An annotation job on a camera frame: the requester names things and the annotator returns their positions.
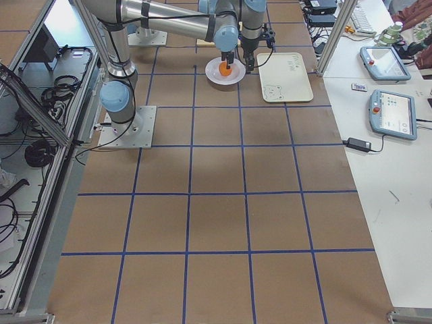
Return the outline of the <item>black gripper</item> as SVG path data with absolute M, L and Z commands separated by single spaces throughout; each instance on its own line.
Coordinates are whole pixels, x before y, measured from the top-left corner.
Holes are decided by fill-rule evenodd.
M 243 50 L 242 58 L 245 63 L 254 63 L 254 51 L 259 47 L 260 42 L 266 42 L 267 47 L 274 51 L 275 32 L 266 22 L 260 26 L 247 26 L 246 22 L 242 23 L 240 31 L 240 46 Z
M 226 61 L 226 69 L 231 69 L 231 64 L 234 62 L 234 52 L 233 51 L 227 51 L 221 53 L 221 60 Z M 247 55 L 245 58 L 245 66 L 246 66 L 246 73 L 250 74 L 254 71 L 254 64 L 255 64 L 255 58 L 253 55 Z

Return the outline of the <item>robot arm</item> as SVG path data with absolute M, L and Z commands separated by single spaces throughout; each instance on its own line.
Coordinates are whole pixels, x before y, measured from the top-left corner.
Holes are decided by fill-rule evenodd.
M 136 67 L 130 59 L 127 26 L 174 33 L 213 43 L 221 52 L 218 72 L 228 73 L 234 53 L 243 49 L 246 71 L 256 69 L 254 51 L 261 41 L 273 48 L 274 32 L 264 22 L 266 1 L 199 1 L 192 11 L 154 1 L 84 1 L 85 8 L 102 23 L 114 80 L 133 80 Z
M 214 11 L 201 13 L 152 1 L 122 1 L 119 20 L 140 22 L 143 28 L 212 42 L 226 68 L 234 63 L 238 44 L 238 15 L 230 1 L 217 1 Z

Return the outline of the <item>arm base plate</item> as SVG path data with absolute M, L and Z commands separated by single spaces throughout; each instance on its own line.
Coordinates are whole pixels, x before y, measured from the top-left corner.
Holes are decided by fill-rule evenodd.
M 167 43 L 167 33 L 159 30 L 137 28 L 128 35 L 131 47 L 164 47 Z
M 113 124 L 109 114 L 106 113 L 104 122 L 109 125 L 101 128 L 98 145 L 102 149 L 150 149 L 156 114 L 156 106 L 139 106 L 136 108 L 132 125 L 129 123 L 119 125 Z

